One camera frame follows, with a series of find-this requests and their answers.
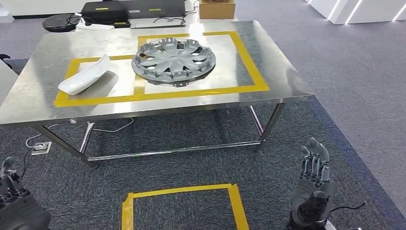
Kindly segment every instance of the white plastic part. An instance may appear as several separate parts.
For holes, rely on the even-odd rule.
[[[105,54],[93,66],[61,82],[58,88],[69,95],[76,95],[95,83],[109,68],[110,58]]]

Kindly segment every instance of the cardboard box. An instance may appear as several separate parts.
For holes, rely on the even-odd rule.
[[[200,19],[234,19],[236,11],[235,0],[225,0],[224,2],[210,2],[210,0],[200,0]]]

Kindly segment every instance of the black device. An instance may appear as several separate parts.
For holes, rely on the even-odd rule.
[[[114,25],[128,22],[128,14],[119,1],[87,2],[81,14],[90,23]]]
[[[130,18],[185,16],[184,0],[121,0]]]

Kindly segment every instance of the power cord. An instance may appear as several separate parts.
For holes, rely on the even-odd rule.
[[[134,119],[133,119],[132,117],[129,117],[129,118],[131,119],[131,122],[128,123],[127,125],[125,125],[125,126],[119,128],[119,129],[116,129],[116,130],[93,129],[93,131],[100,131],[100,132],[106,132],[106,133],[115,133],[115,132],[118,132],[118,131],[122,130],[123,128],[126,128],[126,127],[129,126],[130,124],[134,123]]]
[[[159,18],[157,18],[157,19],[155,19],[155,21],[153,22],[153,23],[155,23],[156,21],[158,21],[159,19],[166,19],[166,20],[168,20],[167,22],[169,23],[169,22],[172,22],[173,20],[181,20],[182,22],[180,23],[181,25],[183,25],[183,24],[185,24],[186,23],[186,20],[185,20],[185,18],[186,18],[186,16],[188,16],[188,15],[190,15],[190,14],[194,14],[194,13],[196,13],[196,8],[198,8],[198,6],[195,6],[195,4],[198,2],[199,0],[196,0],[194,3],[193,3],[193,10],[192,11],[185,11],[187,14],[185,14],[182,18],[172,18],[172,19],[170,19],[170,18],[165,18],[165,17],[159,17]]]
[[[106,132],[106,133],[115,133],[115,132],[118,132],[118,131],[122,130],[123,128],[126,128],[126,127],[128,127],[129,125],[131,125],[132,123],[134,123],[134,119],[133,119],[132,117],[129,117],[129,118],[131,119],[131,122],[128,123],[128,124],[126,124],[125,126],[119,128],[119,129],[116,129],[116,130],[93,129],[93,131]],[[55,126],[58,126],[58,125],[60,125],[60,124],[51,125],[51,126],[48,127],[48,128],[52,128],[52,127],[55,127]],[[30,150],[32,150],[33,148],[37,147],[37,146],[30,146],[30,145],[28,144],[28,142],[29,142],[30,140],[34,139],[34,138],[40,137],[41,135],[42,135],[42,134],[38,134],[38,135],[36,135],[36,136],[33,136],[33,137],[28,138],[28,139],[25,141],[25,145],[26,145],[27,147],[29,147]]]
[[[332,212],[336,211],[336,210],[339,210],[339,209],[342,209],[342,208],[348,208],[348,209],[351,209],[351,210],[357,210],[357,209],[362,208],[362,207],[365,206],[365,205],[366,205],[366,203],[363,202],[362,205],[360,205],[360,206],[358,206],[358,207],[341,206],[341,207],[334,208],[334,209],[332,209],[332,210],[329,212],[329,214],[328,214],[328,216],[327,216],[326,219],[328,219],[328,218],[330,217],[330,214],[331,214]]]
[[[30,148],[30,149],[25,153],[25,155],[24,155],[24,158],[23,158],[23,161],[24,161],[24,169],[23,169],[23,173],[21,174],[20,180],[23,179],[23,177],[24,177],[24,175],[25,175],[25,171],[27,170],[27,162],[25,161],[25,159],[27,158],[28,153],[29,153],[33,148],[35,148],[35,147],[36,147],[36,146],[33,146],[32,148]]]
[[[155,22],[158,21],[159,19],[167,19],[167,20],[168,20],[167,23],[171,21],[169,18],[160,17],[160,18],[155,19],[155,21],[154,21],[153,23],[155,23]]]

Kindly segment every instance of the yellow tape outline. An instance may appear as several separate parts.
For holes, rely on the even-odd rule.
[[[123,202],[122,206],[122,230],[134,230],[134,199],[146,196],[158,196],[164,194],[173,193],[185,193],[202,190],[214,190],[214,189],[227,189],[228,196],[230,197],[231,208],[233,210],[234,219],[236,221],[237,230],[249,230],[247,218],[245,216],[244,207],[242,205],[241,197],[238,191],[237,184],[213,184],[192,186],[183,188],[172,188],[157,190],[143,193],[129,193],[127,199]]]
[[[157,100],[157,99],[169,99],[169,98],[180,98],[180,97],[194,97],[194,96],[205,96],[205,95],[218,95],[227,93],[244,93],[244,92],[261,92],[268,91],[269,87],[261,77],[255,63],[251,59],[248,51],[245,49],[244,44],[239,38],[237,32],[235,31],[222,31],[222,32],[207,32],[203,33],[204,36],[212,35],[229,35],[240,55],[242,62],[244,63],[250,77],[252,78],[254,85],[246,86],[236,86],[229,88],[219,88],[219,89],[206,89],[206,90],[192,90],[192,91],[181,91],[181,92],[162,92],[162,93],[151,93],[145,94],[145,84],[146,80],[135,75],[135,88],[134,94],[128,96],[117,96],[117,97],[102,97],[102,98],[85,98],[85,99],[69,99],[69,96],[59,91],[55,100],[55,107],[69,107],[69,106],[84,106],[84,105],[95,105],[95,104],[108,104],[108,103],[119,103],[119,102],[133,102],[133,101],[145,101],[145,100]],[[159,35],[148,35],[138,37],[138,46],[147,42],[147,39],[161,39],[167,37],[188,37],[190,34],[159,34]],[[113,56],[110,57],[111,60],[124,60],[132,59],[132,55],[125,56]],[[73,76],[82,62],[95,62],[99,60],[99,57],[88,57],[88,58],[76,58],[73,59],[69,65],[65,79]]]

